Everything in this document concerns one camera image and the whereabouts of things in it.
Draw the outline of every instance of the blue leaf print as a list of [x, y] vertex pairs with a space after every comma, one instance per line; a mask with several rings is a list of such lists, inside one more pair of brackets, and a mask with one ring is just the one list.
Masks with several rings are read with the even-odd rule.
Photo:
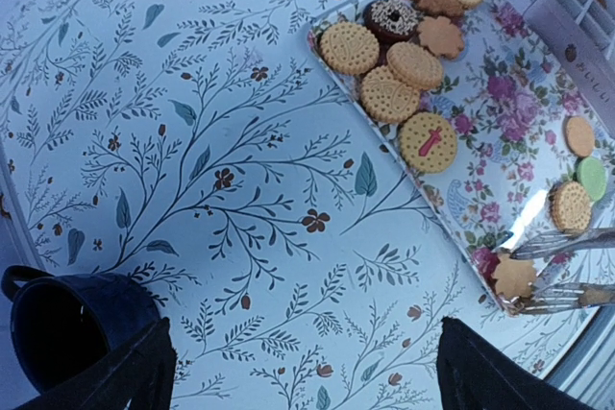
[[321, 386], [318, 390], [318, 399], [316, 400], [317, 410], [327, 410], [331, 406], [331, 398], [327, 392], [327, 388]]
[[150, 8], [147, 9], [147, 12], [145, 13], [145, 26], [143, 26], [143, 29], [149, 28], [163, 10], [163, 4], [150, 5]]
[[190, 180], [194, 180], [199, 174], [203, 171], [205, 166], [209, 162], [209, 157], [211, 156], [211, 151], [208, 148], [196, 159], [196, 163], [194, 164], [194, 168], [192, 169], [192, 173], [190, 173]]
[[147, 244], [145, 250], [147, 250], [148, 252], [163, 252], [179, 256], [177, 252], [175, 252], [173, 246], [169, 244], [166, 240], [153, 240], [152, 242]]
[[181, 103], [176, 100], [169, 101], [175, 106], [177, 114], [182, 117], [189, 126], [192, 126], [196, 120], [196, 112], [194, 112], [194, 109], [186, 103]]
[[62, 23], [58, 30], [58, 45], [60, 45], [60, 47], [62, 47], [62, 42], [64, 42], [66, 33], [68, 33], [68, 23]]
[[21, 115], [21, 110], [19, 110], [19, 102], [14, 95], [11, 97], [11, 109]]
[[156, 42], [158, 44], [158, 46], [160, 48], [162, 48], [164, 45], [166, 45], [167, 43], [169, 43], [171, 40], [173, 40], [176, 36], [178, 36], [180, 33], [169, 33], [169, 34], [165, 34], [164, 36], [162, 36], [161, 38], [158, 39], [158, 42]]
[[85, 241], [86, 235], [80, 230], [73, 228], [68, 232], [68, 266], [77, 261], [77, 255]]
[[126, 194], [124, 194], [124, 189], [120, 187], [119, 190], [121, 191], [121, 194], [119, 196], [119, 201], [117, 201], [117, 209], [115, 210], [115, 223], [117, 223], [121, 229], [127, 229], [133, 221], [131, 219], [131, 208], [128, 205], [128, 200], [126, 199]]
[[372, 197], [376, 193], [376, 189], [378, 189], [378, 183], [376, 182], [374, 165], [372, 165], [372, 161], [367, 154], [363, 153], [355, 178], [355, 192], [360, 196]]

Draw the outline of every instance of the pink flower print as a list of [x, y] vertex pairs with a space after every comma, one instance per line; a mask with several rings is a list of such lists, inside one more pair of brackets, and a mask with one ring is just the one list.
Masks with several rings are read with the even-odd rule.
[[472, 260], [485, 278], [491, 278], [491, 276], [493, 276], [493, 272], [498, 266], [498, 263], [500, 263], [498, 256], [486, 247], [474, 250], [472, 253]]
[[547, 130], [545, 132], [545, 141], [547, 141], [547, 144], [551, 146], [555, 144], [555, 142], [557, 141], [557, 135], [554, 133], [553, 130]]
[[522, 163], [517, 167], [517, 173], [519, 174], [519, 178], [525, 181], [532, 181], [534, 179], [534, 166], [531, 162]]
[[474, 128], [474, 124], [465, 114], [460, 114], [455, 118], [455, 129], [458, 133], [468, 134]]
[[480, 211], [480, 218], [487, 223], [497, 223], [500, 221], [500, 206], [496, 202], [485, 205]]
[[487, 91], [495, 100], [512, 99], [517, 84], [510, 76], [491, 76], [487, 82]]

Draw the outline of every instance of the orange cookie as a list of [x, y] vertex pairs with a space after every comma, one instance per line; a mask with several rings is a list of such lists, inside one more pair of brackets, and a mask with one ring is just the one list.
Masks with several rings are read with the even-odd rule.
[[582, 117], [571, 117], [566, 122], [566, 144], [579, 157], [589, 157], [594, 151], [594, 130]]
[[463, 33], [446, 16], [425, 18], [417, 31], [421, 45], [437, 57], [454, 60], [465, 48]]
[[455, 130], [440, 115], [430, 112], [413, 115], [402, 125], [397, 137], [404, 160], [421, 172], [443, 172], [455, 160]]

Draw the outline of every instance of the green cookie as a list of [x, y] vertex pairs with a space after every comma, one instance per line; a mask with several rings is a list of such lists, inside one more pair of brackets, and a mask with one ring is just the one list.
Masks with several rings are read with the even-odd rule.
[[606, 193], [606, 169], [595, 157], [584, 158], [577, 167], [577, 179], [593, 202], [599, 201]]

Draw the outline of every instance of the chocolate cookie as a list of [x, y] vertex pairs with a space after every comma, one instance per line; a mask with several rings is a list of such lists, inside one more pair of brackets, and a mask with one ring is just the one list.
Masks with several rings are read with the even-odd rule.
[[441, 14], [450, 18], [463, 16], [465, 10], [463, 5], [457, 0], [413, 0], [414, 5], [421, 12], [432, 16]]
[[419, 22], [420, 15], [399, 0], [377, 0], [363, 13], [365, 26], [384, 43], [409, 40]]

